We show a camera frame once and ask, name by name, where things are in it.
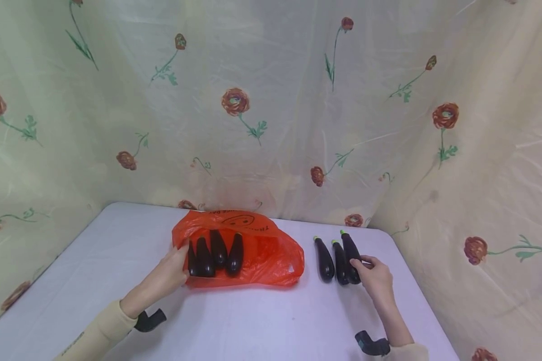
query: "white table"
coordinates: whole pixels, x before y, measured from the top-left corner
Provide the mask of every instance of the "white table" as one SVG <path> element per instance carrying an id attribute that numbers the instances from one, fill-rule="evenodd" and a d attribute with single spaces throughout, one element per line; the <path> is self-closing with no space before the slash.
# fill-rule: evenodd
<path id="1" fill-rule="evenodd" d="M 110 301 L 142 280 L 171 246 L 187 210 L 108 206 L 0 319 L 0 361 L 45 361 L 63 350 Z M 150 309 L 168 321 L 133 331 L 105 360 L 368 360 L 354 335 L 385 337 L 361 285 L 324 284 L 313 236 L 325 243 L 344 229 L 359 252 L 389 265 L 401 314 L 431 360 L 458 360 L 392 238 L 374 229 L 275 220 L 305 250 L 305 272 L 286 290 L 181 288 Z"/>

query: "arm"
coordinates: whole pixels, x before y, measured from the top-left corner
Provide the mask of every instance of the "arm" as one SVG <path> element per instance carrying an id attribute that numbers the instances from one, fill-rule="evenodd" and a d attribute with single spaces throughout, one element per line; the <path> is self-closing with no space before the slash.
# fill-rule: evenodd
<path id="1" fill-rule="evenodd" d="M 364 265 L 358 259 L 351 259 L 351 265 L 358 271 L 361 283 L 373 300 L 377 314 L 385 329 L 385 334 L 391 346 L 391 352 L 386 357 L 388 361 L 427 361 L 428 350 L 414 343 L 412 334 L 403 321 L 393 295 L 393 276 L 389 267 L 379 259 L 371 256 L 361 256 L 362 260 L 370 263 Z"/>
<path id="2" fill-rule="evenodd" d="M 111 302 L 54 360 L 101 360 L 130 333 L 141 312 L 187 281 L 189 274 L 183 265 L 188 249 L 188 244 L 173 248 L 139 285 L 122 300 Z"/>

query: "purple eggplant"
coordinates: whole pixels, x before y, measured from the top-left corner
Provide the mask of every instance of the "purple eggplant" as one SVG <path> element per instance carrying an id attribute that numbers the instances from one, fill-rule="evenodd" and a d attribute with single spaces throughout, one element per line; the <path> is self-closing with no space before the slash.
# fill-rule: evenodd
<path id="1" fill-rule="evenodd" d="M 341 231 L 341 234 L 343 241 L 343 250 L 345 251 L 346 258 L 347 279 L 353 285 L 360 284 L 361 279 L 359 278 L 359 274 L 357 273 L 355 267 L 351 265 L 350 260 L 358 259 L 361 262 L 361 256 L 359 255 L 359 251 L 357 250 L 355 243 L 353 243 L 351 236 L 344 231 Z"/>
<path id="2" fill-rule="evenodd" d="M 197 240 L 197 266 L 199 277 L 215 277 L 215 262 L 207 248 L 205 237 Z"/>
<path id="3" fill-rule="evenodd" d="M 313 237 L 317 249 L 317 264 L 319 266 L 319 276 L 324 282 L 331 282 L 335 275 L 335 266 L 333 259 L 329 254 L 329 250 L 325 247 L 325 243 L 319 237 Z"/>
<path id="4" fill-rule="evenodd" d="M 235 233 L 227 258 L 227 274 L 231 277 L 237 276 L 241 272 L 241 267 L 243 267 L 243 236 Z"/>
<path id="5" fill-rule="evenodd" d="M 211 229 L 209 235 L 211 238 L 211 255 L 213 261 L 215 261 L 215 268 L 218 270 L 224 269 L 227 264 L 228 254 L 221 232 L 218 229 Z"/>
<path id="6" fill-rule="evenodd" d="M 197 269 L 197 257 L 195 256 L 195 251 L 193 251 L 193 243 L 189 240 L 189 251 L 187 252 L 187 267 L 189 269 L 189 274 L 191 276 L 199 276 L 199 270 Z"/>
<path id="7" fill-rule="evenodd" d="M 342 286 L 347 285 L 349 281 L 347 280 L 345 252 L 343 251 L 342 245 L 336 240 L 333 240 L 331 243 L 333 244 L 333 254 L 335 256 L 335 274 L 337 282 Z"/>

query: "beige sleeve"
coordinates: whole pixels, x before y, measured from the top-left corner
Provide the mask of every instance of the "beige sleeve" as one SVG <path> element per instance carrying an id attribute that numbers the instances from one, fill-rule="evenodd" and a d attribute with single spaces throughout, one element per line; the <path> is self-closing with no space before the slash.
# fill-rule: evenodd
<path id="1" fill-rule="evenodd" d="M 383 358 L 385 361 L 429 361 L 428 349 L 419 343 L 401 347 L 392 347 L 390 353 Z"/>
<path id="2" fill-rule="evenodd" d="M 137 320 L 129 318 L 113 301 L 78 335 L 54 361 L 98 361 L 122 341 L 133 329 Z"/>

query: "floral curtain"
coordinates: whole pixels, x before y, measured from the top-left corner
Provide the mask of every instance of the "floral curtain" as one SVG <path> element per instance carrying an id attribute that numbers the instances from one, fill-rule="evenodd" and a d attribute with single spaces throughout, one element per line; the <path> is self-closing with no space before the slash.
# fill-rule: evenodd
<path id="1" fill-rule="evenodd" d="M 447 73 L 370 227 L 461 360 L 542 360 L 542 1 L 480 4 Z"/>

